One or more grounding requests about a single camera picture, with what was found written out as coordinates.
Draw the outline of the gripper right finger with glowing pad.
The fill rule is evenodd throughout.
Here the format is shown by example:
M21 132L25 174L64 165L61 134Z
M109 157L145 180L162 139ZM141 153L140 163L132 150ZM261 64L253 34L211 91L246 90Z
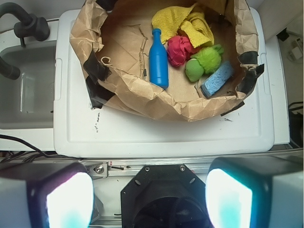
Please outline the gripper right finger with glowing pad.
M205 200L215 228L302 228L304 161L218 157L209 167Z

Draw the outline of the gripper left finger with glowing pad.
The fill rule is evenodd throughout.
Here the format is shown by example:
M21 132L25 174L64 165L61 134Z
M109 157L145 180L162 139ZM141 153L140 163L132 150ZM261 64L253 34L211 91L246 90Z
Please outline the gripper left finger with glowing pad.
M87 228L93 180L79 162L0 165L2 228Z

